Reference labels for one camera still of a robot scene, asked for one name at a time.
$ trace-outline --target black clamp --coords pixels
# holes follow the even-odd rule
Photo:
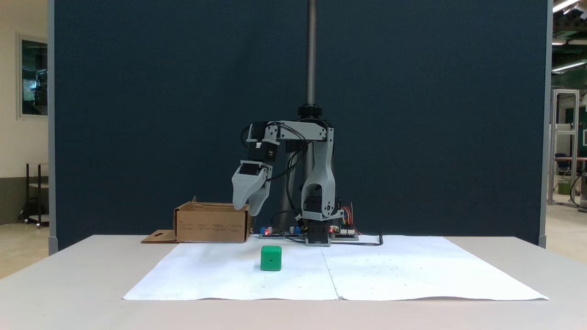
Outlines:
[[[304,104],[298,108],[298,115],[300,116],[321,116],[322,108],[316,105]]]

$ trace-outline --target black cable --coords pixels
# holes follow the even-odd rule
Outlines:
[[[581,174],[579,174],[579,176],[577,176],[577,179],[575,179],[575,182],[573,182],[573,184],[571,184],[571,192],[570,192],[570,195],[573,195],[573,187],[577,184],[577,181],[583,176],[583,174],[585,173],[585,171],[587,171],[587,167],[584,170],[581,171]],[[571,201],[578,208],[582,208],[583,210],[587,210],[587,208],[582,207],[579,204],[577,204],[577,202],[575,201],[575,196],[571,196]]]
[[[286,236],[284,233],[282,233],[279,229],[275,228],[275,225],[273,225],[273,220],[275,219],[275,217],[279,214],[282,213],[298,213],[301,212],[302,210],[285,210],[285,211],[279,211],[277,213],[275,213],[272,217],[271,217],[271,227],[273,228],[274,231],[276,231],[279,235],[287,238],[290,241],[296,242],[296,243],[304,243],[306,244],[306,241],[298,241],[298,240],[294,240],[293,238]]]
[[[383,245],[383,233],[379,232],[379,242],[378,243],[367,243],[367,242],[330,242],[331,244],[342,244],[342,245],[362,245],[366,247],[378,247]]]
[[[292,134],[294,134],[298,138],[300,138],[300,140],[302,140],[302,156],[295,162],[295,164],[287,167],[285,169],[285,171],[283,171],[283,173],[281,173],[281,174],[279,174],[279,175],[277,175],[275,177],[272,177],[270,179],[267,179],[266,181],[277,180],[280,177],[282,177],[282,176],[284,176],[286,174],[289,174],[291,171],[293,171],[295,169],[295,167],[299,164],[299,162],[302,161],[302,159],[308,153],[308,144],[309,144],[309,142],[306,140],[306,138],[300,132],[298,132],[297,130],[291,128],[290,126],[288,126],[288,125],[286,125],[284,123],[280,123],[280,122],[272,122],[272,123],[267,124],[267,126],[272,126],[272,125],[281,127],[283,129],[287,130],[288,132],[291,132]]]
[[[251,125],[249,125],[249,126],[247,126],[247,127],[243,128],[243,129],[242,129],[242,131],[241,131],[241,143],[242,143],[242,145],[243,145],[243,146],[245,146],[245,147],[247,147],[247,148],[249,148],[249,145],[248,145],[248,144],[245,142],[245,139],[243,138],[243,135],[244,135],[244,134],[245,134],[245,132],[246,132],[246,131],[248,131],[250,128],[251,128]]]
[[[288,167],[291,166],[291,162],[294,159],[295,156],[297,156],[299,153],[299,150],[294,152],[293,155],[289,158],[288,160]],[[288,196],[288,202],[289,202],[289,207],[293,210],[295,208],[294,206],[294,201],[292,200],[292,196],[289,193],[289,175],[287,175],[285,177],[285,194]]]

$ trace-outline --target window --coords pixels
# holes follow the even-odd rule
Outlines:
[[[17,35],[16,110],[19,119],[47,117],[47,40]]]

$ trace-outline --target green trash bin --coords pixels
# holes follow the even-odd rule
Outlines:
[[[571,195],[571,179],[558,180],[558,193],[561,195]]]

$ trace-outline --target floor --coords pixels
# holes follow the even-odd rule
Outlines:
[[[569,197],[555,194],[554,200],[564,202]],[[49,229],[34,224],[0,225],[0,279],[47,257],[48,238]],[[587,263],[587,213],[546,206],[546,248]]]
[[[34,224],[0,225],[0,278],[5,278],[49,255],[49,228]]]
[[[555,194],[558,202],[569,201],[568,195]],[[546,206],[546,248],[587,263],[587,213],[576,208]]]

